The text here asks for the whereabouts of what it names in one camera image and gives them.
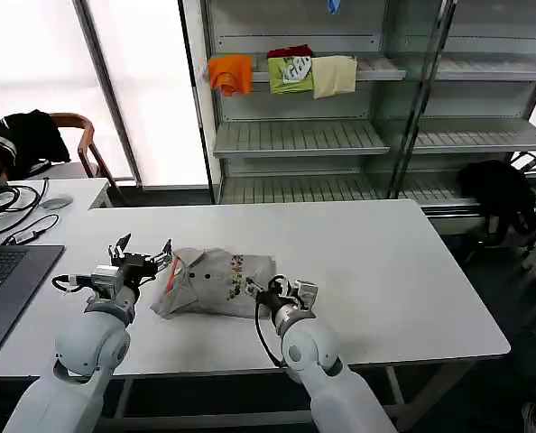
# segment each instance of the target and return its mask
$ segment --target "metal shelf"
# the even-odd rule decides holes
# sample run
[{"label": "metal shelf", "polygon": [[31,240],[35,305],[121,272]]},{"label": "metal shelf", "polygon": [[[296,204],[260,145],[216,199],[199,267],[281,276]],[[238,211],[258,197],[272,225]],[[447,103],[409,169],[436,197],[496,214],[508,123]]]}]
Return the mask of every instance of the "metal shelf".
[{"label": "metal shelf", "polygon": [[408,172],[404,177],[399,198],[410,198],[419,205],[465,207],[475,206],[472,198],[463,198],[455,171]]},{"label": "metal shelf", "polygon": [[227,178],[221,204],[352,201],[380,198],[361,174]]},{"label": "metal shelf", "polygon": [[536,54],[444,53],[436,79],[536,81]]},{"label": "metal shelf", "polygon": [[[252,57],[252,81],[268,83],[268,59],[266,54],[247,54]],[[406,76],[406,70],[396,67],[385,57],[370,53],[348,54],[355,55],[358,61],[356,81],[401,81]]]},{"label": "metal shelf", "polygon": [[387,153],[366,120],[225,122],[217,131],[218,158],[261,158]]},{"label": "metal shelf", "polygon": [[414,153],[536,151],[536,127],[524,119],[432,118],[419,123]]}]

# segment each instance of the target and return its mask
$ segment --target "red cloth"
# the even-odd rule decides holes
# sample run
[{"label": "red cloth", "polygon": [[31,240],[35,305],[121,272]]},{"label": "red cloth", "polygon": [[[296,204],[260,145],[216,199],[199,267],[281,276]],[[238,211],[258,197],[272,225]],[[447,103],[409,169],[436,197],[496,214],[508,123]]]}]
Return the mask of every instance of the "red cloth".
[{"label": "red cloth", "polygon": [[266,59],[278,57],[314,57],[314,53],[308,45],[299,45],[298,47],[280,48],[278,50],[268,51]]}]

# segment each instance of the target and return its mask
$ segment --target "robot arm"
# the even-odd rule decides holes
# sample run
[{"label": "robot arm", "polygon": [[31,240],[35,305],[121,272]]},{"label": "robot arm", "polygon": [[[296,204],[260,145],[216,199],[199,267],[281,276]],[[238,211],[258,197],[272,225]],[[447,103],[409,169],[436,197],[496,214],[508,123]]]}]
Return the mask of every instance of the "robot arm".
[{"label": "robot arm", "polygon": [[[56,338],[50,368],[23,394],[4,433],[93,431],[107,384],[130,345],[125,329],[134,320],[139,287],[146,278],[155,279],[172,258],[171,241],[160,254],[148,257],[124,253],[129,239],[130,235],[109,248],[111,266],[98,266],[89,276],[53,279],[60,290],[89,287],[95,295],[73,326]],[[318,292],[314,284],[289,284],[285,277],[276,276],[268,290],[247,280],[245,291],[272,312],[284,357],[283,363],[273,357],[274,363],[287,366],[289,376],[304,385],[321,433],[396,432],[366,381],[350,371],[338,355],[331,330],[312,313]]]},{"label": "robot arm", "polygon": [[82,316],[56,338],[50,368],[23,394],[4,433],[90,433],[104,404],[104,391],[130,345],[125,328],[134,320],[134,304],[143,279],[151,280],[171,260],[171,241],[154,257],[124,253],[130,235],[109,253],[111,266],[98,266],[90,276],[62,275],[60,282],[95,295]]},{"label": "robot arm", "polygon": [[271,280],[264,290],[248,280],[246,292],[272,312],[289,376],[308,392],[320,433],[395,433],[394,425],[362,376],[338,355],[338,339],[312,313],[318,288],[307,281]]}]

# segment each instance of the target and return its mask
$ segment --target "black laptop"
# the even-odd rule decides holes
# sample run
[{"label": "black laptop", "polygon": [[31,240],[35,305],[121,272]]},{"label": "black laptop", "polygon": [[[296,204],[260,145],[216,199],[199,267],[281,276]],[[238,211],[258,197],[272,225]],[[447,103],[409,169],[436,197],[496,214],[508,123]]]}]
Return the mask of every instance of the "black laptop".
[{"label": "black laptop", "polygon": [[0,345],[63,246],[0,246]]}]

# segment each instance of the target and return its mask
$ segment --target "white curtain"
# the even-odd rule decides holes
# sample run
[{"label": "white curtain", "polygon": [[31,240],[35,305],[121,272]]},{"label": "white curtain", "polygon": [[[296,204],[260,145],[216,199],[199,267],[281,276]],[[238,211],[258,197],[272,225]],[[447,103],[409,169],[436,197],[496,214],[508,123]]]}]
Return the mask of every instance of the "white curtain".
[{"label": "white curtain", "polygon": [[[0,118],[35,108],[88,117],[112,174],[131,176],[70,0],[0,0]],[[62,135],[78,161],[81,134]]]},{"label": "white curtain", "polygon": [[175,0],[88,0],[143,184],[205,186]]}]

